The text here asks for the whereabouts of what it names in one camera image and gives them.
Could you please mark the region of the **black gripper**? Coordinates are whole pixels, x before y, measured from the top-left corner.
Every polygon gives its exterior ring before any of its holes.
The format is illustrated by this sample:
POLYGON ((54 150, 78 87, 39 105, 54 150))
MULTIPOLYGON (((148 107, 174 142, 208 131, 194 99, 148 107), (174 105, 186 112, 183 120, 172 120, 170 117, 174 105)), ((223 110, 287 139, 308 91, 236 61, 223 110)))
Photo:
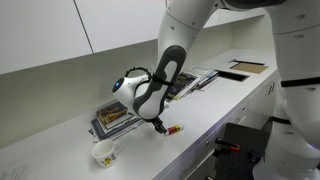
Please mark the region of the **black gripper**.
POLYGON ((163 122, 159 117, 153 118, 150 122, 154 125, 155 130, 160 134, 166 134, 167 129, 163 126, 163 122))

